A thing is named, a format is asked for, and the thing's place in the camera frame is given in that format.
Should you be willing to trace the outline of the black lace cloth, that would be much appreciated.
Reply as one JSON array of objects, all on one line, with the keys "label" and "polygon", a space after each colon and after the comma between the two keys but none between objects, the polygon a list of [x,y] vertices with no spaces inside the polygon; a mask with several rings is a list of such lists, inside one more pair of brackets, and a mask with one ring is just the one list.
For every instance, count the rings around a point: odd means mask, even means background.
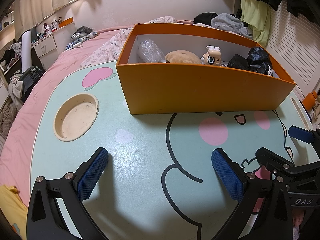
[{"label": "black lace cloth", "polygon": [[273,66],[269,54],[261,47],[253,47],[244,58],[235,54],[228,62],[227,67],[273,76]]}]

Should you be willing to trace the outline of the cartoon figure toy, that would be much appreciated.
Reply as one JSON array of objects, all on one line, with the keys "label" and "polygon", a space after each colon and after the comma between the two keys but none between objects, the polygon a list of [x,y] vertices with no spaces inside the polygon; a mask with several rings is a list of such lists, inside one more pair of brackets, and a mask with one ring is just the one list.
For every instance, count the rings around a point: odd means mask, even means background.
[{"label": "cartoon figure toy", "polygon": [[221,65],[221,48],[215,46],[206,46],[207,52],[201,57],[201,62],[207,65]]}]

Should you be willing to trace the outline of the brown plush toy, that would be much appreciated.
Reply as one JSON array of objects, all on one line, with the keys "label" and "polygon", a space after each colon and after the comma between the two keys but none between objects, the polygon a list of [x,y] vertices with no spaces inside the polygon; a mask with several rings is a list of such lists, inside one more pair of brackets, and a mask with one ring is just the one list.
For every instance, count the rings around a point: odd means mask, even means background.
[{"label": "brown plush toy", "polygon": [[166,63],[201,64],[201,59],[194,53],[186,50],[171,51],[165,56]]}]

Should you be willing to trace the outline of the orange cardboard box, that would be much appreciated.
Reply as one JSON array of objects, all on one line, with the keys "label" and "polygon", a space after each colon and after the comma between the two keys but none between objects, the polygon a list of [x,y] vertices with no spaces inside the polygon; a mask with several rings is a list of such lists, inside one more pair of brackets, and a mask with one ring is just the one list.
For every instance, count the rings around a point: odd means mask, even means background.
[{"label": "orange cardboard box", "polygon": [[138,55],[144,39],[151,39],[165,54],[186,50],[202,56],[206,46],[217,46],[224,62],[237,54],[245,57],[257,46],[238,34],[198,25],[135,25],[116,64],[133,115],[274,110],[295,87],[276,59],[271,59],[275,76],[205,64],[145,63]]}]

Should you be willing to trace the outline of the yellow cloth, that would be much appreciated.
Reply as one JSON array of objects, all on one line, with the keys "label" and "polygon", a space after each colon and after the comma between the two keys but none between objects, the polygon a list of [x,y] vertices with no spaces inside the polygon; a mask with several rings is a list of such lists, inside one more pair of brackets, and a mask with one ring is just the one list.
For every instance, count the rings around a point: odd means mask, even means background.
[{"label": "yellow cloth", "polygon": [[1,186],[1,211],[21,239],[27,239],[26,227],[28,208],[22,202],[17,187],[7,185]]}]

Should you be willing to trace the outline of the orange bottle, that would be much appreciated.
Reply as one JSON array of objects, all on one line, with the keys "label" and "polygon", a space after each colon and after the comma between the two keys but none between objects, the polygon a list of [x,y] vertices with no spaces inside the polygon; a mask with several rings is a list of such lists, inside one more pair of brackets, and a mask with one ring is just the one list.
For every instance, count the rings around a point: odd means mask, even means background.
[{"label": "orange bottle", "polygon": [[312,91],[305,96],[302,101],[302,105],[304,106],[306,111],[311,111],[311,109],[314,107],[314,105],[316,104],[317,96],[318,95],[316,91]]}]

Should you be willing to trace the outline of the pink bed sheet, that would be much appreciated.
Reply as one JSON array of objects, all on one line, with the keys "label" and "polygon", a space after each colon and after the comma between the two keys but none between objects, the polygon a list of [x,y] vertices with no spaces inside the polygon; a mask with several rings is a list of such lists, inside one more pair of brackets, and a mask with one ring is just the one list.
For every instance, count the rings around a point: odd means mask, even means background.
[{"label": "pink bed sheet", "polygon": [[15,186],[25,205],[29,204],[30,164],[33,144],[41,116],[54,88],[93,51],[109,40],[119,29],[113,27],[98,32],[97,37],[75,49],[64,51],[44,73],[18,111],[1,152],[1,184]]}]

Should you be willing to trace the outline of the mint cartoon lap table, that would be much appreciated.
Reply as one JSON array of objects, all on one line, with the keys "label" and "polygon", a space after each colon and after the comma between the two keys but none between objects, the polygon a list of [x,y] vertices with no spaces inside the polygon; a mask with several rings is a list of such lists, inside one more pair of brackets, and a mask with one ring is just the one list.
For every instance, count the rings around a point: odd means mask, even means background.
[{"label": "mint cartoon lap table", "polygon": [[[88,90],[98,116],[80,138],[64,142],[54,134],[57,110]],[[78,70],[53,86],[35,139],[30,181],[74,172],[99,147],[108,165],[90,198],[89,214],[109,239],[211,239],[236,206],[212,167],[222,148],[246,172],[267,178],[255,160],[265,147],[303,165],[318,160],[311,145],[285,130],[303,123],[289,95],[275,111],[131,115],[117,74],[103,79],[98,66]]]}]

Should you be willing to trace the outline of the green hanging garment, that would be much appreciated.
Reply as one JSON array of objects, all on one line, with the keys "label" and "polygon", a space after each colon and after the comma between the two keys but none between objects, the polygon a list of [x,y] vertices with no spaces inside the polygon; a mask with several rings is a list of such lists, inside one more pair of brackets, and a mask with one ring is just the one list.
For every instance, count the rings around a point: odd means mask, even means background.
[{"label": "green hanging garment", "polygon": [[241,20],[253,33],[253,40],[266,47],[271,26],[270,6],[262,1],[241,0]]}]

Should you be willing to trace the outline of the grey clothes pile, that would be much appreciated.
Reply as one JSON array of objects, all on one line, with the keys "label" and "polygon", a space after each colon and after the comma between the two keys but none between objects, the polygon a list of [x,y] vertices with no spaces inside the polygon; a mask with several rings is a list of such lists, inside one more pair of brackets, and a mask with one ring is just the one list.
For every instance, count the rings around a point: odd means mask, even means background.
[{"label": "grey clothes pile", "polygon": [[248,24],[231,14],[221,13],[217,15],[212,18],[211,26],[215,29],[233,32],[251,40],[253,39],[253,31],[248,27]]}]

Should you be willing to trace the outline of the white roll tube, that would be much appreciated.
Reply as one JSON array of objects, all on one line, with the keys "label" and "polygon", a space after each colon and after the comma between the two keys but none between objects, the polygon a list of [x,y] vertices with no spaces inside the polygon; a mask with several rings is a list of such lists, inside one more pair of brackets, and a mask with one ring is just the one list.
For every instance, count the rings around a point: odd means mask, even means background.
[{"label": "white roll tube", "polygon": [[26,72],[32,66],[31,30],[26,31],[22,35],[21,64],[23,73]]}]

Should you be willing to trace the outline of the white bedside drawer cabinet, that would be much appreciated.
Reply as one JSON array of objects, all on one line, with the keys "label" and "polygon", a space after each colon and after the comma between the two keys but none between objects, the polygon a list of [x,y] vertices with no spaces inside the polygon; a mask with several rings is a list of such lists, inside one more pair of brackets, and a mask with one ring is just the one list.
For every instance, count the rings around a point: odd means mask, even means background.
[{"label": "white bedside drawer cabinet", "polygon": [[54,35],[50,34],[32,45],[37,57],[40,59],[44,70],[48,70],[59,57]]}]

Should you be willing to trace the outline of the pink floral blanket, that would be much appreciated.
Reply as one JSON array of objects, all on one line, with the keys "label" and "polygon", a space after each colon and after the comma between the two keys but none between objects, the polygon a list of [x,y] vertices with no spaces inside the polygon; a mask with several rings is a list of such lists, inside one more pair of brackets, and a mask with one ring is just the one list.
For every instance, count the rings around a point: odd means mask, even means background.
[{"label": "pink floral blanket", "polygon": [[[159,17],[154,20],[150,20],[148,23],[175,23],[175,24],[188,24],[192,25],[191,20],[177,21],[172,16]],[[107,40],[98,49],[93,51],[91,55],[86,57],[84,61],[80,64],[78,69],[84,69],[90,66],[95,66],[101,63],[107,63],[110,61],[115,61],[121,54],[122,48],[131,33],[133,28],[124,28],[116,31],[109,40]]]}]

